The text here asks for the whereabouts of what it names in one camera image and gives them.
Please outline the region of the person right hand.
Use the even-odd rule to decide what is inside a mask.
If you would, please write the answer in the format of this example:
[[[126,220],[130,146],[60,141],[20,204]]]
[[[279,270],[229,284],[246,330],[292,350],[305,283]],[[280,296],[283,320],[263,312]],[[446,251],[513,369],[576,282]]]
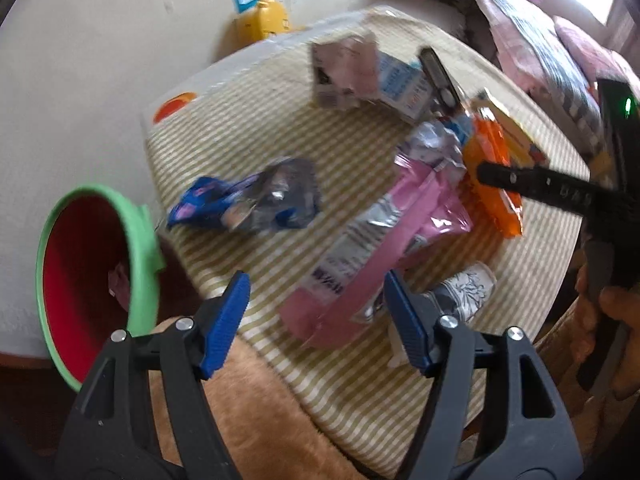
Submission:
[[[613,396],[620,401],[626,400],[639,390],[639,295],[619,287],[605,287],[600,293],[599,307],[596,307],[587,297],[586,264],[578,271],[575,289],[578,298],[572,304],[574,318],[570,343],[575,362],[582,364],[593,352],[601,314],[629,328],[624,355],[611,382]]]

